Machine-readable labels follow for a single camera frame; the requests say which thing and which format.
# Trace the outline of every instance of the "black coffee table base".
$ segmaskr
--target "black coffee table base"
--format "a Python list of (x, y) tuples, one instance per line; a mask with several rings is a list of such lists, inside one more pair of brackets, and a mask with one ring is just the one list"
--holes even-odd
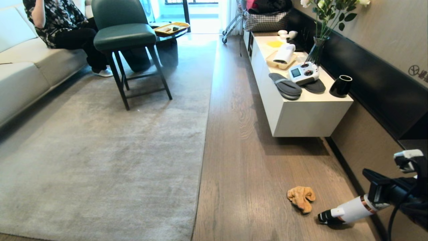
[(165, 67), (177, 67), (178, 44), (176, 39), (156, 43), (160, 63)]
[[(164, 67), (177, 67), (178, 45), (177, 38), (187, 33), (187, 29), (173, 35), (157, 36), (156, 48), (158, 49), (160, 63)], [(136, 48), (122, 51), (123, 57), (134, 72), (145, 71), (150, 68), (150, 60), (146, 48)]]

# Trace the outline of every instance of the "baseboard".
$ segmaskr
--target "baseboard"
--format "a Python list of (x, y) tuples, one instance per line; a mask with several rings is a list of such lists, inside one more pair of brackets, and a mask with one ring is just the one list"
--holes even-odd
[[(354, 175), (354, 172), (349, 167), (348, 163), (346, 162), (345, 158), (343, 157), (343, 155), (340, 152), (339, 148), (337, 147), (336, 143), (334, 143), (334, 141), (331, 137), (326, 137), (325, 139), (326, 139), (328, 145), (330, 146), (331, 150), (333, 151), (334, 155), (336, 156), (337, 160), (339, 161), (340, 165), (344, 169), (346, 175), (349, 177), (349, 180), (351, 181), (352, 186), (355, 188), (357, 194), (360, 196), (364, 195), (365, 191), (364, 191), (363, 187), (358, 182), (356, 176)], [(374, 223), (374, 225), (376, 226), (376, 230), (377, 230), (378, 234), (380, 235), (380, 237), (382, 238), (382, 240), (387, 240), (386, 229), (382, 225), (377, 214), (371, 215), (370, 218), (371, 218), (372, 222)]]

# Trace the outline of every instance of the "person's arm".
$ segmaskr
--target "person's arm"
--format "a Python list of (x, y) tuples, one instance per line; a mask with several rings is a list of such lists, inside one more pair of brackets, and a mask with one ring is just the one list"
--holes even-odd
[(31, 13), (34, 26), (44, 28), (46, 24), (45, 0), (36, 0), (36, 5)]

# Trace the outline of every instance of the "sofa cushion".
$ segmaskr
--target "sofa cushion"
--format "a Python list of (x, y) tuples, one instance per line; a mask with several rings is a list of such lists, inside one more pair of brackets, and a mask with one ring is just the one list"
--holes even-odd
[(48, 90), (33, 63), (0, 64), (0, 126)]
[(14, 5), (14, 7), (16, 8), (16, 10), (18, 10), (18, 13), (21, 15), (21, 17), (24, 19), (24, 21), (30, 27), (30, 29), (34, 33), (34, 35), (37, 36), (36, 29), (34, 28), (34, 25), (28, 20), (27, 14), (25, 13), (24, 4), (21, 3), (18, 5)]
[(31, 39), (0, 53), (0, 63), (34, 63), (54, 86), (86, 65), (83, 50), (50, 49), (40, 39)]
[(0, 52), (37, 36), (16, 8), (0, 10)]

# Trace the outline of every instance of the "wooden tray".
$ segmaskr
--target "wooden tray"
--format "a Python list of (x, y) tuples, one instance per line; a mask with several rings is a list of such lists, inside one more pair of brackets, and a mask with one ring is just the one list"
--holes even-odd
[(296, 58), (297, 58), (297, 55), (296, 55), (296, 54), (293, 54), (289, 63), (277, 63), (277, 62), (274, 62), (274, 61), (273, 61), (273, 58), (275, 58), (275, 55), (276, 55), (276, 53), (277, 53), (277, 52), (278, 52), (278, 51), (273, 52), (271, 55), (269, 55), (269, 56), (266, 58), (266, 63), (267, 63), (267, 65), (269, 65), (270, 67), (275, 67), (275, 68), (278, 68), (278, 69), (282, 69), (282, 70), (284, 70), (284, 69), (287, 69), (288, 67), (290, 67), (290, 66), (291, 66), (291, 64), (292, 64), (292, 63), (296, 60)]
[[(172, 28), (173, 27), (177, 27), (178, 30), (173, 31)], [(186, 23), (180, 23), (180, 22), (175, 22), (175, 23), (171, 23), (171, 24), (167, 24), (161, 27), (157, 27), (155, 29), (153, 29), (156, 33), (161, 33), (163, 35), (173, 35), (175, 33), (178, 33), (180, 31), (185, 30), (186, 28), (190, 27), (189, 24)]]

